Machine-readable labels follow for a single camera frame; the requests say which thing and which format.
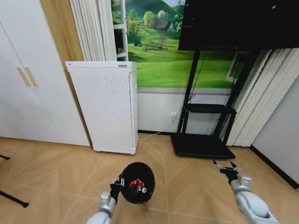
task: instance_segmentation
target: wooden floor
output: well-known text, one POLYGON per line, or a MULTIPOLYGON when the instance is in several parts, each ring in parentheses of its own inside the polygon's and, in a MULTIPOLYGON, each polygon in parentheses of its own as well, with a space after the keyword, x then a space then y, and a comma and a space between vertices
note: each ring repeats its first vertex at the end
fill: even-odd
MULTIPOLYGON (((234 162, 253 177, 254 193, 276 218, 299 223, 299 193, 249 149, 231 149, 234 162)), ((135 156, 7 138, 0 138, 0 154, 11 157, 0 160, 0 189, 30 202, 22 208, 0 196, 0 224, 85 224, 97 212, 102 191, 109 191, 109 183, 134 161, 152 168, 155 192, 142 205, 130 204, 120 194, 114 224, 246 223, 226 177, 213 169, 212 161, 177 157, 169 136, 140 140, 135 156)))

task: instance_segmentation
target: shelf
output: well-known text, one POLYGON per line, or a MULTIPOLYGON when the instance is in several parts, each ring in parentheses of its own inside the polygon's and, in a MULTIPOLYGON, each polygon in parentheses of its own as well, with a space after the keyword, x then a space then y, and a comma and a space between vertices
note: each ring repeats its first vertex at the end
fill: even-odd
POLYGON ((223 113, 226 111, 225 105, 220 104, 187 104, 185 108, 191 113, 223 113))
POLYGON ((117 54, 116 57, 119 58, 119 57, 125 57, 127 56, 127 53, 120 53, 120 54, 117 54))
POLYGON ((235 155, 217 137, 202 134, 171 135, 174 151, 179 156, 192 156, 213 159, 234 159, 235 155))
POLYGON ((113 25, 113 29, 124 29, 125 28, 125 24, 116 24, 113 25))

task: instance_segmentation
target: curtain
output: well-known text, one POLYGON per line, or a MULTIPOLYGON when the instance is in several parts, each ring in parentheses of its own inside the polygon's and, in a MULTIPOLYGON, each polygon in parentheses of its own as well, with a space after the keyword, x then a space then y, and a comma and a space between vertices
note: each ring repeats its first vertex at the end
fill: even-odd
POLYGON ((85 61, 117 61, 110 0, 70 0, 85 61))
POLYGON ((262 53, 240 94, 228 146, 250 146, 299 74, 299 49, 262 53))

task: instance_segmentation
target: black baseboard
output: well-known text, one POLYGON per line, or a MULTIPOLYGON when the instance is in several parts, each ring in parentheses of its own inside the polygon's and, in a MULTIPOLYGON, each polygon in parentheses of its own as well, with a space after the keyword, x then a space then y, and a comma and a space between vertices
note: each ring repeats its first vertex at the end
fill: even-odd
POLYGON ((299 188, 299 184, 294 181, 288 174, 286 174, 281 168, 275 165, 271 160, 267 158, 264 154, 262 154, 257 148, 253 145, 250 146, 250 149, 260 157, 269 167, 271 167, 278 175, 280 175, 288 184, 290 184, 294 189, 299 188))
MULTIPOLYGON (((139 133, 145 133, 145 134, 156 134, 158 132, 155 131, 147 131, 147 130, 138 130, 139 133)), ((159 134, 161 135, 172 135, 174 134, 174 132, 160 132, 159 134)))

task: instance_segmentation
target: black tv screen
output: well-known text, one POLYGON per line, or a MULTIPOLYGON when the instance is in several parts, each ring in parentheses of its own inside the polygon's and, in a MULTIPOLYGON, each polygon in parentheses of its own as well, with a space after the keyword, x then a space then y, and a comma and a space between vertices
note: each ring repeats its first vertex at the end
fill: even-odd
POLYGON ((186 0, 178 49, 299 47, 297 2, 186 0))

